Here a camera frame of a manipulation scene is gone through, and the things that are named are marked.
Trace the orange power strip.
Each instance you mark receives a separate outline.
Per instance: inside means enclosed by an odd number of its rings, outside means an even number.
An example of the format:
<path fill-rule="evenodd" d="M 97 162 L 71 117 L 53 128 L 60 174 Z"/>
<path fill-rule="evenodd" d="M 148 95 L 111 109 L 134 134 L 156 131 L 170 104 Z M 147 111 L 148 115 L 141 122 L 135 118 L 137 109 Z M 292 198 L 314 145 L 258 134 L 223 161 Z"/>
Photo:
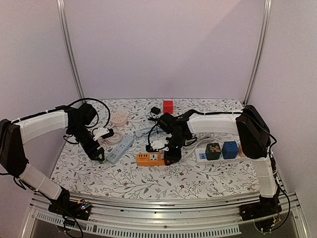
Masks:
<path fill-rule="evenodd" d="M 136 156 L 137 166 L 164 166 L 164 154 L 161 153 L 139 153 Z"/>

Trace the white multicolour power strip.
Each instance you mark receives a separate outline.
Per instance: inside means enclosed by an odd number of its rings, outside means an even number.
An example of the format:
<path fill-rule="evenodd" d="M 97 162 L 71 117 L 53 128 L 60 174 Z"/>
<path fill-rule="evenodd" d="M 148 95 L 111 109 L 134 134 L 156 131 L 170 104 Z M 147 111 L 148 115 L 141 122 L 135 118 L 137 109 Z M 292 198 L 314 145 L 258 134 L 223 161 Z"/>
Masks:
<path fill-rule="evenodd" d="M 207 160 L 207 156 L 205 154 L 204 148 L 196 148 L 195 149 L 195 157 L 197 165 L 207 165 L 207 164 L 219 164 L 219 163 L 233 163 L 240 161 L 251 161 L 252 159 L 248 157 L 240 157 L 239 154 L 234 159 L 225 159 L 222 154 L 217 160 Z"/>

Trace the blue cube socket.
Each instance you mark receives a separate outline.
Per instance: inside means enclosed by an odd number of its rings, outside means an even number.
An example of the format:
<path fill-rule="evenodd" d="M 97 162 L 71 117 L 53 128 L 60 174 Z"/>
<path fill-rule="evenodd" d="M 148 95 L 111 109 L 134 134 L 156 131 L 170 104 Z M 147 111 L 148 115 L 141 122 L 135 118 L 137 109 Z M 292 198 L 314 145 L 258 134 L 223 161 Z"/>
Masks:
<path fill-rule="evenodd" d="M 235 141 L 226 141 L 222 146 L 222 156 L 225 160 L 235 159 L 238 154 L 238 146 Z"/>

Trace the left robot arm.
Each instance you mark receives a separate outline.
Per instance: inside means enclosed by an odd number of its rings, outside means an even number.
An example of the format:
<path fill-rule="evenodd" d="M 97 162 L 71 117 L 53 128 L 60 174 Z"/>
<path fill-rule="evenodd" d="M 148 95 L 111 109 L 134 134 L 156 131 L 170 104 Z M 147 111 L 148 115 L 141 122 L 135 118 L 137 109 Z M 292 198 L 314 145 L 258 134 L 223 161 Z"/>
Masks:
<path fill-rule="evenodd" d="M 17 184 L 27 186 L 48 199 L 51 202 L 50 212 L 86 221 L 91 212 L 90 202 L 84 199 L 71 201 L 67 189 L 29 163 L 24 145 L 52 131 L 65 129 L 68 136 L 74 136 L 89 159 L 102 162 L 105 160 L 105 151 L 98 140 L 109 138 L 114 132 L 106 126 L 97 128 L 91 124 L 98 118 L 96 109 L 84 102 L 78 108 L 69 104 L 14 121 L 3 119 L 0 122 L 0 164 L 6 170 L 6 175 L 13 176 Z"/>

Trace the beige cube socket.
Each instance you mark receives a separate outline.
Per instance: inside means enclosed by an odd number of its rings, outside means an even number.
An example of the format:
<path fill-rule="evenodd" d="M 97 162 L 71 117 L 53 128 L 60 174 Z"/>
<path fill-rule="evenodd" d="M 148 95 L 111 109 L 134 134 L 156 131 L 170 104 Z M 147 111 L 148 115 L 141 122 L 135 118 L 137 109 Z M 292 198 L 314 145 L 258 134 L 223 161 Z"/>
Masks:
<path fill-rule="evenodd" d="M 242 146 L 241 146 L 241 144 L 238 145 L 238 154 L 239 154 L 240 157 L 243 157 L 243 156 L 244 156 L 244 153 L 243 153 L 243 151 L 242 151 Z"/>

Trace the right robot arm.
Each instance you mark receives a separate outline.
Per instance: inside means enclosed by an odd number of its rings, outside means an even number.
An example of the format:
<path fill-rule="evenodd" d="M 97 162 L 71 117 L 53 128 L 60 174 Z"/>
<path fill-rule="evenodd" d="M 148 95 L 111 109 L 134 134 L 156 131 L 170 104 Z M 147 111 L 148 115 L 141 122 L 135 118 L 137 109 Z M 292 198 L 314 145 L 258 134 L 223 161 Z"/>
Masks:
<path fill-rule="evenodd" d="M 231 133 L 239 136 L 242 152 L 253 161 L 260 185 L 260 200 L 240 206 L 243 221 L 274 215 L 282 211 L 279 194 L 282 189 L 277 181 L 276 162 L 271 148 L 277 140 L 271 135 L 256 108 L 246 105 L 233 112 L 202 113 L 190 109 L 179 116 L 165 113 L 153 120 L 165 133 L 165 140 L 148 140 L 147 152 L 164 151 L 164 163 L 171 165 L 180 161 L 181 149 L 194 134 L 215 132 Z"/>

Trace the black power adapter with cable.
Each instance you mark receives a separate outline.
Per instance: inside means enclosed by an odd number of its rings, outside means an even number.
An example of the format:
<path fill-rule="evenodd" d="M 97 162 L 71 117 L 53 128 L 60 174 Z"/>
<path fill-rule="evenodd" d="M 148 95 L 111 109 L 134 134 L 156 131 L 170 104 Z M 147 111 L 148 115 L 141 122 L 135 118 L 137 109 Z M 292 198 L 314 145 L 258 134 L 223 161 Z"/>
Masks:
<path fill-rule="evenodd" d="M 152 107 L 150 110 L 150 115 L 147 116 L 147 120 L 157 122 L 159 120 L 160 114 L 161 110 L 158 107 Z"/>

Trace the dark green cube socket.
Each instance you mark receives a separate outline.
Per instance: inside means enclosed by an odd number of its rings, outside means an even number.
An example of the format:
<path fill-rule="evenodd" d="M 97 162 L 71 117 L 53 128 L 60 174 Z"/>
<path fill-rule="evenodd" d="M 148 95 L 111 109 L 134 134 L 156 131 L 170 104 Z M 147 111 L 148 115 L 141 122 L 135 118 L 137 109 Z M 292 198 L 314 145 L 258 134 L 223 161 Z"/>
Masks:
<path fill-rule="evenodd" d="M 221 155 L 220 145 L 218 143 L 207 144 L 205 154 L 208 161 L 218 160 Z"/>

